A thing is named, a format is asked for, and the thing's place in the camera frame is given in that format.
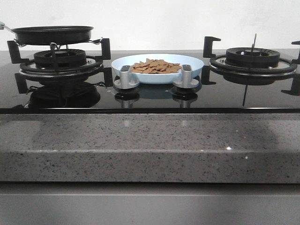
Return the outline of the brown meat slices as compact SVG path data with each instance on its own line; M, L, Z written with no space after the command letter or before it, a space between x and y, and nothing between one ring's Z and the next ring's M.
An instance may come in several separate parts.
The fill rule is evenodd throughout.
M177 73L181 69L179 63L169 63L165 60L146 59L131 66L132 72L142 74L171 74Z

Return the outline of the light blue plate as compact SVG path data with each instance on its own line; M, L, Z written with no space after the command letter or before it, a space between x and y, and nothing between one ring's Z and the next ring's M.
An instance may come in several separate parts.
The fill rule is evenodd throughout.
M116 75L120 75L120 70L125 65L133 65L140 61L145 62L146 59L150 60L164 60L169 63L179 63L180 65L190 65L192 68L192 77L197 77L203 66L204 62L198 58L179 55L179 54L166 54L166 53L150 53L150 54L138 54L121 57L112 62L112 68ZM133 73L140 83L144 84L168 84L172 83L173 80L181 77L181 70L177 73L171 74L141 74Z

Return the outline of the black frying pan mint handle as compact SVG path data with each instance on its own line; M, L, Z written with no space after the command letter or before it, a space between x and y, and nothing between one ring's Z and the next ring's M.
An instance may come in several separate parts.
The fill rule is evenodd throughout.
M14 33L17 43L22 45L68 45L84 43L90 40L91 26L39 26L8 28L5 23L0 23L0 28Z

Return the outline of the black pan support grate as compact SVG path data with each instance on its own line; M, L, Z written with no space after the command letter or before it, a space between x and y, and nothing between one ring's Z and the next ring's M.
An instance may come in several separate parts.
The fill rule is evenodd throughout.
M50 44L50 50L34 54L34 58L23 59L16 41L8 41L7 45L13 64L19 64L19 74L28 80L51 81L88 77L103 69L103 61L111 58L110 39L102 38L94 41L101 45L100 56L88 56L84 50L56 49Z
M220 41L217 37L205 36L203 57L209 59L209 65L204 66L201 74L202 84L212 85L215 82L210 81L210 72L222 75L229 82L243 84L247 89L249 85L269 85L277 80L285 80L292 78L292 85L289 90L282 90L282 93L292 96L300 95L300 59L287 60L280 56L277 67L267 68L251 68L237 67L229 65L225 62L225 54L216 55L212 53L213 42ZM256 37L250 46L256 48Z

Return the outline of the silver stove knob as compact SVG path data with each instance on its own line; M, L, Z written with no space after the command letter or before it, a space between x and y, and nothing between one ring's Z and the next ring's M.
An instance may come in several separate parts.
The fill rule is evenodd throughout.
M130 65L123 66L120 70L119 79L114 81L114 87L123 90L135 88L139 84L139 80L131 72Z
M178 88L190 89L199 86L199 81L192 77L192 68L190 65L182 65L181 67L181 78L174 80L173 85Z

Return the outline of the grey cabinet front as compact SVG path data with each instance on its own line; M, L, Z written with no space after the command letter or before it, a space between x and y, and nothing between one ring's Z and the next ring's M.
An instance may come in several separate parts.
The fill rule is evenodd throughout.
M297 225L299 185L1 183L3 225Z

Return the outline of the black glass gas cooktop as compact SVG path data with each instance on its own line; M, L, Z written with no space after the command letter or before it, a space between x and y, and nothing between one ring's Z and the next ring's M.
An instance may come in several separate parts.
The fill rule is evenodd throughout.
M266 80L222 75L205 65L200 85L182 90L171 84L141 84L133 90L113 87L116 74L109 60L98 74L43 85L19 74L9 53L0 53L2 114L90 113L298 113L300 75Z

